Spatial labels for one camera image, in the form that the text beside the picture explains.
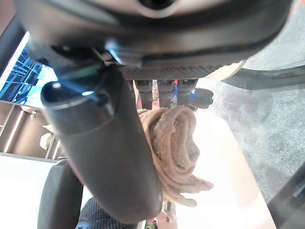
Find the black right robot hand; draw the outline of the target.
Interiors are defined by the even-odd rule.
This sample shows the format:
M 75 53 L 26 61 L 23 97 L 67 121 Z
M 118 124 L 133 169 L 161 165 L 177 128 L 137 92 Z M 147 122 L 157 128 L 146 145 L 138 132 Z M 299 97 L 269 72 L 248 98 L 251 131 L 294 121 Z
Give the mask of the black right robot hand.
M 196 80 L 245 60 L 282 30 L 289 0 L 17 0 L 35 60 L 52 67 L 41 101 L 68 158 L 45 184 L 39 222 L 71 228 L 82 185 L 116 220 L 210 190 L 193 175 Z

